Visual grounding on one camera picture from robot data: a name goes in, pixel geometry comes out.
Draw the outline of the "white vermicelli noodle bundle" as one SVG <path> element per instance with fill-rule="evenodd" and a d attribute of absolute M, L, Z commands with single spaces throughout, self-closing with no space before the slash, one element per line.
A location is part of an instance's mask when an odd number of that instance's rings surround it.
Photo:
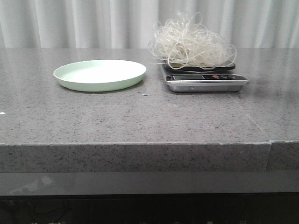
<path fill-rule="evenodd" d="M 235 62 L 237 55 L 234 45 L 202 24 L 199 12 L 177 12 L 175 18 L 156 27 L 148 47 L 155 59 L 174 70 L 226 67 Z"/>

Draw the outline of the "black and silver kitchen scale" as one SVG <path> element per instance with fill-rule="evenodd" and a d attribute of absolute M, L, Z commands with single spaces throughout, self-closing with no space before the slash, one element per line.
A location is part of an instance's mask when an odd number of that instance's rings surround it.
<path fill-rule="evenodd" d="M 162 65 L 164 83 L 173 92 L 236 92 L 249 83 L 241 75 L 233 74 L 235 63 L 208 69 L 167 63 Z"/>

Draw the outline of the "pale green round plate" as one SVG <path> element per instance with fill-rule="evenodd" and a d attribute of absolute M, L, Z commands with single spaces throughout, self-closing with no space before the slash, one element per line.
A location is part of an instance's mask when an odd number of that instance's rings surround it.
<path fill-rule="evenodd" d="M 127 60 L 90 60 L 67 64 L 53 75 L 63 86 L 86 92 L 115 91 L 139 83 L 146 72 L 140 63 Z"/>

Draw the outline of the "white pleated curtain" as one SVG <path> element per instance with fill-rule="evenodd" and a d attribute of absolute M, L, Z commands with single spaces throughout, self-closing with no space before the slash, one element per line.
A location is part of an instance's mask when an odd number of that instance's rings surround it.
<path fill-rule="evenodd" d="M 238 48 L 297 48 L 296 0 L 3 0 L 3 48 L 146 48 L 178 11 Z"/>

